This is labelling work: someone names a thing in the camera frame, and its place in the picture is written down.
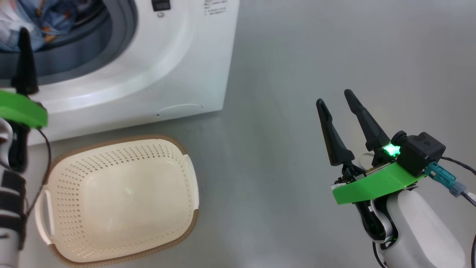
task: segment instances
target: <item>robotic arm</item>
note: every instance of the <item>robotic arm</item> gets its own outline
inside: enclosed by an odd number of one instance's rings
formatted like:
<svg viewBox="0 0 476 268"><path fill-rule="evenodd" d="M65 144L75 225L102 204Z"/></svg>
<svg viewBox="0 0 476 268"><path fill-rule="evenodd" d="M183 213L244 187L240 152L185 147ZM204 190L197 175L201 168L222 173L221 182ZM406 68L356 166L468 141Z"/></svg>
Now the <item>robotic arm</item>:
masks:
<svg viewBox="0 0 476 268"><path fill-rule="evenodd" d="M425 132L407 136L400 131L390 144L389 137L354 93L347 89L345 97L362 127L367 150L374 152L373 168L363 170L352 164L353 153L345 147L328 108L319 99L317 112L330 164L342 165L342 176L331 188L338 204L356 206L381 267L465 267L465 255L456 238L428 203L412 191L416 182L427 175L445 185L454 196L467 196L464 185L438 164L446 147ZM378 258L376 246L384 263Z"/></svg>
<svg viewBox="0 0 476 268"><path fill-rule="evenodd" d="M0 268L18 265L18 254L26 237L31 208L25 209L27 138L31 128L47 125L48 114L28 95L38 92L30 34L20 30L17 76L12 79L16 93L0 91Z"/></svg>

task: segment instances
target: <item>washing machine door opening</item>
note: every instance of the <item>washing machine door opening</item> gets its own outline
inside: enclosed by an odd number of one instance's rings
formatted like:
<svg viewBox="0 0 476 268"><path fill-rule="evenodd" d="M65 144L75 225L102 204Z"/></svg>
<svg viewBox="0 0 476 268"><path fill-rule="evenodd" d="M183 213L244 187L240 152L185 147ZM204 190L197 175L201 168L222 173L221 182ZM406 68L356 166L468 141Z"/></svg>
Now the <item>washing machine door opening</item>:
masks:
<svg viewBox="0 0 476 268"><path fill-rule="evenodd" d="M34 52L39 85L78 78L106 66L128 47L137 21L134 0L99 2L93 12L78 17L70 33ZM0 88L10 87L18 56L0 50Z"/></svg>

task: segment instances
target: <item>beige plastic basket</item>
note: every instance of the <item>beige plastic basket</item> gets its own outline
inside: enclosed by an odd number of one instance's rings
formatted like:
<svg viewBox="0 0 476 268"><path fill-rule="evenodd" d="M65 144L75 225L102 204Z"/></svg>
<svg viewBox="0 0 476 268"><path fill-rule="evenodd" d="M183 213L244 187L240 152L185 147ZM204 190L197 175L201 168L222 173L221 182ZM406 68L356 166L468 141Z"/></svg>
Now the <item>beige plastic basket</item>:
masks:
<svg viewBox="0 0 476 268"><path fill-rule="evenodd" d="M173 139L152 135L57 159L35 218L41 237L61 262L93 267L180 243L195 226L198 203L197 179L185 149Z"/></svg>

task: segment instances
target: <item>green light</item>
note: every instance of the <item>green light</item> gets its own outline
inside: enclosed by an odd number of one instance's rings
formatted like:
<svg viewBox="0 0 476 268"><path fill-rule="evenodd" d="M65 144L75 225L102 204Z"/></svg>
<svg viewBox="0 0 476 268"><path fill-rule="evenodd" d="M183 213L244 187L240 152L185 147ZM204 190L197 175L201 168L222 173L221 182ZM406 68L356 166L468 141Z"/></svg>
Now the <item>green light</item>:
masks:
<svg viewBox="0 0 476 268"><path fill-rule="evenodd" d="M400 154L400 146L393 146L392 144L389 144L384 147L384 150L387 151L387 153L391 156Z"/></svg>

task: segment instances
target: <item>teal connector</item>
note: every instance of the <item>teal connector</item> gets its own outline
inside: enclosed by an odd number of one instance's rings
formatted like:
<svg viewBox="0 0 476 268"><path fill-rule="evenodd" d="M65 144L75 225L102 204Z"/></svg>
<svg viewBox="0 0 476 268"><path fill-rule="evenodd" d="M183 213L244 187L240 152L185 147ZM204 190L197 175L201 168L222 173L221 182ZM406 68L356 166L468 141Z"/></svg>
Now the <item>teal connector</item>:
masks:
<svg viewBox="0 0 476 268"><path fill-rule="evenodd" d="M457 182L456 177L453 174L449 173L436 162L431 162L426 167L425 174L433 180L441 183L444 187L448 188L449 192L454 197L460 196L461 193L466 190L466 186L464 186L464 184Z"/></svg>

